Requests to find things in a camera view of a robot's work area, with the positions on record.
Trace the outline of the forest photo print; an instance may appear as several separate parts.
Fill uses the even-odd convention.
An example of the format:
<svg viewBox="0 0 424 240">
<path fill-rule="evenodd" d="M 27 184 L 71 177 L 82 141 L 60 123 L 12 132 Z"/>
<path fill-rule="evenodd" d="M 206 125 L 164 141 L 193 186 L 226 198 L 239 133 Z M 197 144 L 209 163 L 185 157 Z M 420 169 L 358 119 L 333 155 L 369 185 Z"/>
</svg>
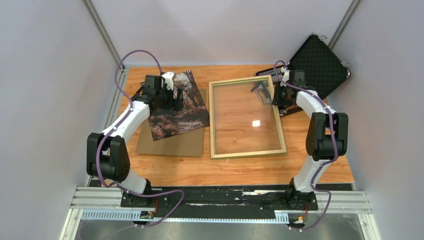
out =
<svg viewBox="0 0 424 240">
<path fill-rule="evenodd" d="M 182 90 L 180 111 L 158 109 L 149 118 L 149 126 L 154 141 L 173 137 L 210 126 L 210 114 L 191 70 L 176 75 L 174 96 Z"/>
</svg>

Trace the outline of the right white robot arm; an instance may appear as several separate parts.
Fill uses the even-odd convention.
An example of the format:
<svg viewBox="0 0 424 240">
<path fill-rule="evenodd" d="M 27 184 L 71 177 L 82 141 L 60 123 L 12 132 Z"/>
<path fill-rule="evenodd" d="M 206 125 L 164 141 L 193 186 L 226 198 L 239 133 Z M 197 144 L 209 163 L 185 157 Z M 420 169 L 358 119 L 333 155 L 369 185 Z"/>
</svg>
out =
<svg viewBox="0 0 424 240">
<path fill-rule="evenodd" d="M 305 140 L 307 158 L 300 172 L 291 180 L 285 201 L 298 209 L 306 200 L 311 201 L 317 180 L 325 169 L 347 152 L 349 117 L 325 103 L 317 91 L 306 85 L 302 70 L 282 68 L 276 73 L 272 104 L 282 109 L 297 105 L 309 117 Z"/>
</svg>

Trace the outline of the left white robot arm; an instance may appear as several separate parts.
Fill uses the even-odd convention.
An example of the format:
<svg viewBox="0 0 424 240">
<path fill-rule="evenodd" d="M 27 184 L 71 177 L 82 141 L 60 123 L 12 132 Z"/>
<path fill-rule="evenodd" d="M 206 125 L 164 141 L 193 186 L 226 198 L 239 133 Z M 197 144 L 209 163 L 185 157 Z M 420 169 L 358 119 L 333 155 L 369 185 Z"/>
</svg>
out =
<svg viewBox="0 0 424 240">
<path fill-rule="evenodd" d="M 116 183 L 122 191 L 134 195 L 135 202 L 142 207 L 152 203 L 154 194 L 150 181 L 131 170 L 127 143 L 151 113 L 183 108 L 183 90 L 174 87 L 175 79 L 176 74 L 171 71 L 146 75 L 142 86 L 129 99 L 127 108 L 115 122 L 87 138 L 87 174 L 101 182 Z"/>
</svg>

